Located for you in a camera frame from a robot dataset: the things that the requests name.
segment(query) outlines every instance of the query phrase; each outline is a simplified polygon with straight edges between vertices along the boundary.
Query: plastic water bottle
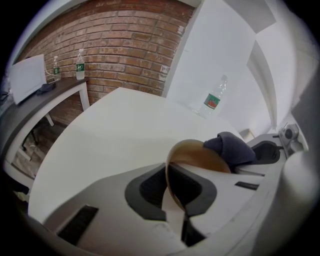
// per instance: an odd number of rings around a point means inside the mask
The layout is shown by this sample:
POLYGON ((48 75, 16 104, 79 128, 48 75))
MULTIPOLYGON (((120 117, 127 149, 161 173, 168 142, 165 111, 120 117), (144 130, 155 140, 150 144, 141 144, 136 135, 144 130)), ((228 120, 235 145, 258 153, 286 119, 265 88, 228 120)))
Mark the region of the plastic water bottle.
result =
POLYGON ((209 92, 204 103, 202 104, 198 115, 203 118, 208 118, 213 114, 217 105, 221 101, 221 98, 226 91, 227 76, 223 75, 221 82, 218 85, 215 85, 212 90, 209 92))
POLYGON ((60 80, 61 79, 61 74, 60 74, 60 67, 58 65, 58 56, 54 56, 53 58, 53 74, 55 80, 60 80))
POLYGON ((75 63, 76 79, 81 80, 85 78, 85 61, 82 57, 84 49, 79 49, 79 54, 75 63))

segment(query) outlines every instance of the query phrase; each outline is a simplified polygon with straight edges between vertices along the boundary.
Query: green label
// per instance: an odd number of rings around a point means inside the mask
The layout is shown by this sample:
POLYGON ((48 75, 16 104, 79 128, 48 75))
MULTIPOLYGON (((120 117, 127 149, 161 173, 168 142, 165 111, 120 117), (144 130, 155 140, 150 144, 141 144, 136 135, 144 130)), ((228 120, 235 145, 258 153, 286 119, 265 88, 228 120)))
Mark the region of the green label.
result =
POLYGON ((76 64, 76 65, 75 65, 75 70, 76 70, 77 72, 79 72, 79 71, 84 71, 84 70, 85 70, 85 64, 76 64))
POLYGON ((207 105, 209 108, 216 109, 219 102, 219 98, 209 93, 208 97, 206 97, 206 100, 204 101, 204 104, 207 105))
POLYGON ((60 73, 60 67, 56 67, 56 68, 53 69, 53 74, 54 75, 57 75, 59 73, 60 73))

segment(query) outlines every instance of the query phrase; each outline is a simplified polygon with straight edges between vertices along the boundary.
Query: wooden floor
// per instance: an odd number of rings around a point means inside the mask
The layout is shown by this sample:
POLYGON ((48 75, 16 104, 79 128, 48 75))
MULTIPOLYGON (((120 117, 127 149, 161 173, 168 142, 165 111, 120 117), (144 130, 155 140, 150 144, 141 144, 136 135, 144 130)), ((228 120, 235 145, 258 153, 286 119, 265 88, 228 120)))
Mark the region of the wooden floor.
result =
POLYGON ((28 161, 19 152, 17 152, 13 160, 13 164, 29 176, 36 177, 46 154, 64 129, 65 127, 62 127, 57 123, 55 123, 54 126, 50 126, 47 119, 43 118, 34 129, 38 145, 35 145, 31 134, 28 135, 24 144, 26 148, 25 152, 31 157, 31 160, 28 161))

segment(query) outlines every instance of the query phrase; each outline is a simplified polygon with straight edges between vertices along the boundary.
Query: white monitor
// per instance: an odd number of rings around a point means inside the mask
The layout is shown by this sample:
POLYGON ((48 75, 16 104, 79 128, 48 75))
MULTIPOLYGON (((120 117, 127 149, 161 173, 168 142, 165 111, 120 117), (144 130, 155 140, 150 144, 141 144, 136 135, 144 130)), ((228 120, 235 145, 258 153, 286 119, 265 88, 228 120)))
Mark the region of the white monitor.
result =
POLYGON ((9 81, 15 104, 46 84, 45 58, 37 55, 14 64, 9 71, 9 81))

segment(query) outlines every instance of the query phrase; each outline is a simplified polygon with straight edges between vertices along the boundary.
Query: folded cloth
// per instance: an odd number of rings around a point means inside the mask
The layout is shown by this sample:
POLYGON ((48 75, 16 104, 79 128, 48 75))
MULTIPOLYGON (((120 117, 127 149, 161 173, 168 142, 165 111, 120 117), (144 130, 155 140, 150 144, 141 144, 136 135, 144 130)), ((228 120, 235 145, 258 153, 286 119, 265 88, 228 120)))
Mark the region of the folded cloth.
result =
POLYGON ((217 152, 229 167, 256 159, 255 152, 243 140, 228 131, 220 132, 216 138, 205 141, 203 147, 217 152))
POLYGON ((54 88, 56 88, 56 83, 44 83, 40 89, 36 91, 36 95, 41 95, 46 92, 52 91, 54 88))

